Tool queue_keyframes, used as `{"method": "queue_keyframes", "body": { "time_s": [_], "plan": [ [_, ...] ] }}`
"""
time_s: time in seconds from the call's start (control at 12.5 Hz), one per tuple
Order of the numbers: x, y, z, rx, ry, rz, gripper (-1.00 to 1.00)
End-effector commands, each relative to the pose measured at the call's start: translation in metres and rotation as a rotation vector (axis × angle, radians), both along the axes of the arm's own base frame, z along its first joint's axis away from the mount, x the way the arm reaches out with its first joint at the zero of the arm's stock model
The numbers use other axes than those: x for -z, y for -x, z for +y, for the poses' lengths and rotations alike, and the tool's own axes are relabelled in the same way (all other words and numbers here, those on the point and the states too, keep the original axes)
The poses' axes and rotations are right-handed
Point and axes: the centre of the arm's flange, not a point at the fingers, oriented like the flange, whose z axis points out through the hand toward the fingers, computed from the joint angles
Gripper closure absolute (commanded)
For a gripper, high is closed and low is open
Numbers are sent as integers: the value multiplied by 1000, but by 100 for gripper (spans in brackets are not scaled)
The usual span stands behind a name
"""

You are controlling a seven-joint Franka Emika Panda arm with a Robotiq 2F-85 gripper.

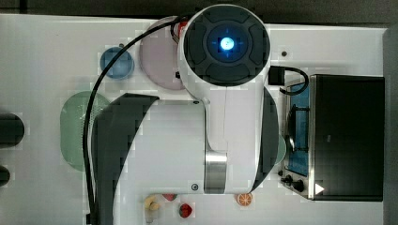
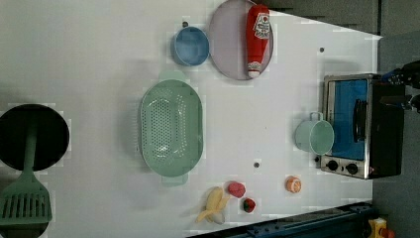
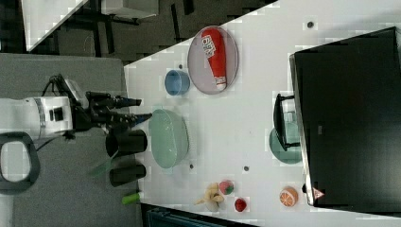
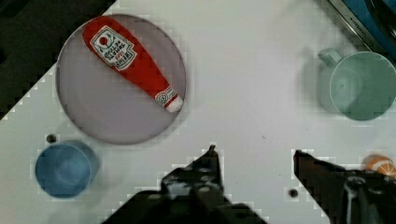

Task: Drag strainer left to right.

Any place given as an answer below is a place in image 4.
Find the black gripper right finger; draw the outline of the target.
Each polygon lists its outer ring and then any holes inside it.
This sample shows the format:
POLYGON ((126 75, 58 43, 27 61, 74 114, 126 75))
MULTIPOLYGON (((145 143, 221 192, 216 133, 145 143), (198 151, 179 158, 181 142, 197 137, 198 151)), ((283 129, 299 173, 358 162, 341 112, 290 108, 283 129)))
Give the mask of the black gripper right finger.
POLYGON ((395 179, 370 170, 347 170, 297 150, 294 174, 331 224, 396 224, 395 179))

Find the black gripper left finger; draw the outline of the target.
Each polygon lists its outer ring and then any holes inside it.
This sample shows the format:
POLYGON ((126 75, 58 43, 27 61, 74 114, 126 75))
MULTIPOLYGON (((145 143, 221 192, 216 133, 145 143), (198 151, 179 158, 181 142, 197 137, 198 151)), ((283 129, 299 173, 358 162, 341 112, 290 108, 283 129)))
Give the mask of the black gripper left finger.
POLYGON ((215 145, 211 145, 201 157, 186 167, 176 168, 161 181, 161 193, 168 194, 171 198, 187 196, 195 187, 214 188, 224 192, 219 154, 215 145))

